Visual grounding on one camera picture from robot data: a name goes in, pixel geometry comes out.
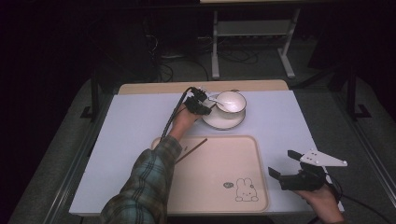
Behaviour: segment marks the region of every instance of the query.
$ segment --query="plaid shirt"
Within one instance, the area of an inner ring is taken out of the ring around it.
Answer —
[[[136,160],[128,181],[101,213],[103,223],[166,223],[169,190],[181,146],[166,136]]]

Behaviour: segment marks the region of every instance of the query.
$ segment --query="wire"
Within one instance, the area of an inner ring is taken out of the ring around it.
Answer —
[[[250,55],[250,53],[245,50],[238,50],[238,51],[244,53],[246,55],[246,57],[241,59],[241,58],[238,58],[237,56],[233,55],[233,52],[228,53],[225,51],[218,51],[218,55],[222,59],[232,62],[232,63],[255,64],[259,61],[259,52],[251,51],[252,54]]]
[[[152,56],[154,56],[154,51],[158,48],[158,39],[154,35],[146,35],[146,37],[150,37],[150,38],[153,38],[155,40],[154,47],[152,48],[152,50],[148,51]]]
[[[170,73],[166,73],[166,72],[164,72],[162,69],[160,69],[160,82],[169,82],[169,81],[173,81],[174,70],[172,69],[172,67],[170,67],[169,65],[163,64],[163,63],[160,64],[160,66],[164,66],[164,67],[168,68],[169,71],[170,71]],[[166,79],[166,80],[163,80],[163,73],[166,74],[166,75],[168,75],[169,78]]]
[[[387,217],[385,217],[384,215],[382,215],[380,212],[376,211],[372,206],[370,206],[370,205],[368,205],[368,204],[366,204],[366,203],[362,203],[362,202],[360,202],[360,201],[357,200],[357,199],[354,199],[354,198],[352,198],[352,197],[350,197],[350,196],[345,195],[345,194],[344,194],[344,191],[343,191],[343,189],[342,189],[342,187],[341,187],[341,185],[340,185],[340,183],[338,182],[338,180],[335,179],[332,175],[329,175],[329,174],[326,174],[326,175],[332,180],[334,186],[338,188],[338,190],[337,190],[337,193],[338,193],[338,201],[340,201],[341,198],[343,198],[343,197],[346,198],[346,199],[349,199],[350,201],[352,201],[352,202],[354,202],[354,203],[357,203],[357,204],[359,204],[359,205],[365,207],[366,209],[372,211],[373,213],[377,214],[379,217],[381,217],[382,219],[384,219],[384,221],[386,221],[388,224],[392,224],[392,222],[391,222]]]
[[[177,106],[175,107],[174,111],[172,112],[171,117],[169,118],[168,122],[167,122],[166,125],[165,125],[165,128],[163,129],[163,135],[161,136],[161,140],[163,140],[163,139],[165,138],[166,134],[168,133],[169,126],[171,125],[172,120],[173,120],[173,119],[175,118],[175,116],[177,115],[177,110],[178,110],[178,108],[179,108],[179,107],[181,106],[181,104],[183,103],[183,100],[184,100],[184,98],[186,97],[187,92],[188,92],[189,90],[191,90],[191,89],[192,89],[192,87],[188,87],[188,88],[183,92],[183,94],[181,95],[180,100],[177,102]]]
[[[198,40],[203,40],[203,39],[208,39],[209,43],[207,43],[205,46],[202,46],[198,49],[199,52],[206,52],[207,50],[210,50],[213,46],[213,38],[211,36],[203,37],[201,39],[198,38]]]
[[[187,109],[187,107],[182,108],[181,110],[177,111],[177,113],[175,114],[175,117],[183,110]]]
[[[387,223],[392,224],[392,222],[391,222],[387,217],[385,217],[384,215],[382,215],[381,213],[379,213],[378,211],[376,211],[372,206],[370,206],[370,205],[368,205],[368,204],[365,204],[365,203],[362,203],[362,202],[360,202],[360,201],[358,201],[358,200],[356,200],[356,199],[354,199],[354,198],[352,198],[352,197],[350,197],[350,196],[347,196],[347,195],[345,195],[345,194],[343,194],[343,197],[346,198],[346,199],[349,199],[350,201],[352,201],[352,202],[354,202],[354,203],[357,203],[357,204],[359,204],[359,205],[361,205],[361,206],[367,208],[368,210],[370,210],[370,211],[376,213],[379,217],[382,217],[382,219],[384,219],[384,221],[386,221]]]
[[[319,217],[314,217],[307,224],[315,224],[317,221],[319,221]]]
[[[205,77],[206,77],[206,81],[209,81],[209,74],[207,73],[206,68],[201,64],[196,62],[195,60],[191,60],[191,59],[187,59],[187,58],[174,58],[174,59],[168,59],[166,62],[164,63],[177,63],[177,62],[190,62],[190,63],[196,63],[198,64],[200,67],[202,67],[202,69],[205,72]]]

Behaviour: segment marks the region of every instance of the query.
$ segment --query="white plate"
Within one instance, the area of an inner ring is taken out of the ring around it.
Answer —
[[[211,107],[214,104],[215,102],[209,100],[205,100],[203,102],[203,105],[207,107]],[[206,122],[208,125],[212,126],[215,129],[229,130],[240,124],[242,120],[244,120],[245,115],[246,110],[243,111],[240,116],[234,119],[225,119],[220,116],[219,109],[216,106],[213,106],[212,112],[209,115],[203,116],[202,119],[204,120],[204,122]]]

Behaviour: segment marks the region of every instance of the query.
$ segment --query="gray floor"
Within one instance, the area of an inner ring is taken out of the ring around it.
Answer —
[[[282,40],[250,40],[248,44],[241,46],[244,51],[224,50],[222,55],[227,55],[228,59],[246,59],[247,55],[253,57],[248,57],[245,63],[220,58],[220,79],[284,79],[292,86],[318,72],[306,67],[316,41],[293,40],[288,55],[296,78],[286,78],[276,52],[281,42]],[[202,54],[195,62],[175,60],[166,65],[172,67],[175,82],[205,81],[205,70],[209,75],[211,71],[210,53]],[[163,72],[169,73],[168,67],[163,66]],[[393,162],[396,159],[396,124],[376,100],[371,88],[360,79],[357,104],[365,105],[372,117],[352,121],[345,112],[346,91],[328,91],[326,85],[330,78],[331,76],[325,77],[304,90],[294,91],[312,136],[319,150],[348,161],[346,168],[328,168],[341,183],[345,195],[371,205],[394,221],[395,203],[389,198],[391,192],[384,188],[385,183],[378,177],[378,171],[382,171],[383,165],[386,168],[385,175],[396,179],[396,164]],[[70,105],[63,124],[9,223],[99,222],[95,217],[81,219],[67,212],[88,162],[87,155],[100,131],[111,101],[111,95],[101,94],[102,112],[98,120],[90,122],[89,119],[81,119],[79,116],[85,106],[91,105],[90,93],[91,83],[87,81]],[[380,167],[372,161],[380,161]],[[348,199],[343,199],[342,202],[349,223],[386,223],[357,203]],[[271,216],[275,223],[307,223],[312,217],[313,214]]]

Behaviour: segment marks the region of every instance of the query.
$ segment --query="wooden board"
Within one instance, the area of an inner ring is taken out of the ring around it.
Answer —
[[[284,80],[242,80],[242,81],[208,81],[208,82],[172,82],[124,84],[119,95],[148,93],[179,93],[188,87],[202,87],[207,91],[287,91]]]

